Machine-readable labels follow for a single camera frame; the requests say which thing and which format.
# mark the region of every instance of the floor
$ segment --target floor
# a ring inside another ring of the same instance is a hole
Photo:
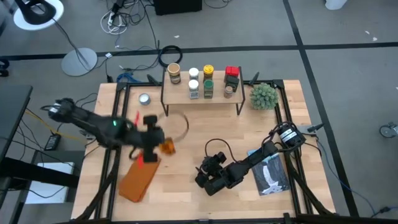
[[[207,1],[215,6],[222,3]],[[105,0],[62,2],[65,13],[59,23],[77,46],[92,48],[99,55],[119,51],[114,47],[117,36],[105,34],[99,25],[107,11]],[[168,16],[156,16],[150,7],[147,10],[161,47],[177,45],[187,49],[182,70],[207,63],[219,69],[240,65],[247,79],[256,72],[260,72],[262,79],[299,79],[312,123],[327,123],[326,132],[322,130],[319,135],[333,171],[336,172],[331,150],[334,156],[340,154],[351,188],[366,197],[374,210],[398,206],[398,138],[384,139],[378,133],[380,125],[398,122],[398,31],[394,29],[398,2],[349,0],[338,11],[327,10],[324,3],[324,0],[233,0],[223,9],[203,5],[200,12]],[[52,126],[57,124],[39,110],[42,105],[63,97],[83,98],[106,82],[106,72],[116,79],[123,72],[119,66],[150,65],[156,58],[156,55],[128,52],[127,56],[108,60],[107,71],[102,66],[82,77],[68,77],[61,71],[60,63],[63,54],[72,47],[55,26],[28,32],[17,28],[11,16],[0,17],[0,22],[6,23],[0,32],[0,56],[23,59],[13,60],[11,76],[1,78],[0,82],[32,85],[29,108]],[[153,47],[147,20],[129,27],[120,36],[118,45],[130,49]],[[170,62],[177,57],[170,54],[164,60]],[[157,66],[136,72],[134,77],[146,81],[146,74],[151,74],[160,79],[161,71]],[[93,104],[86,106],[91,110],[93,107]],[[34,130],[37,140],[45,144],[49,131],[37,120],[27,116],[24,120]],[[64,125],[61,130],[78,135],[78,129],[71,125]],[[19,158],[22,150],[12,145],[8,156]],[[64,139],[60,150],[82,151],[83,146]],[[27,151],[24,160],[29,161],[31,155]],[[349,215],[342,187],[328,168],[325,156],[323,161],[336,211]],[[353,197],[358,213],[370,217],[373,212],[368,203],[357,194]],[[9,215],[8,205],[15,198],[14,194],[7,196],[9,203],[3,206],[0,216]],[[30,223],[32,217],[39,219],[37,223],[67,221],[72,206],[72,203],[26,205],[19,223]],[[398,210],[379,217],[398,218]]]

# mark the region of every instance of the wooden shelf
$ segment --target wooden shelf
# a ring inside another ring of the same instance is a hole
[[[213,98],[204,99],[203,92],[203,71],[199,72],[199,99],[191,100],[189,98],[189,87],[188,82],[189,73],[181,72],[181,82],[179,84],[173,84],[170,81],[168,72],[164,73],[164,87],[163,87],[163,103],[165,105],[184,105],[184,104],[208,104],[208,103],[242,103],[242,80],[240,79],[236,93],[233,93],[231,98],[224,97],[225,83],[224,75],[225,71],[214,71],[213,73]]]

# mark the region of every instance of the green plant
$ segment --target green plant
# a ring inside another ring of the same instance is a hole
[[[261,83],[251,90],[250,99],[254,109],[272,110],[278,103],[278,94],[268,84]]]

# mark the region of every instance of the book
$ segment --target book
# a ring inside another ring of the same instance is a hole
[[[260,149],[248,151],[248,155],[250,156],[257,150]],[[251,169],[260,196],[290,190],[290,184],[279,154],[265,158]]]

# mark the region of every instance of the jar with yellow lid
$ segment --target jar with yellow lid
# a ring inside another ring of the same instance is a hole
[[[203,82],[213,79],[214,67],[212,65],[205,65],[203,67]]]

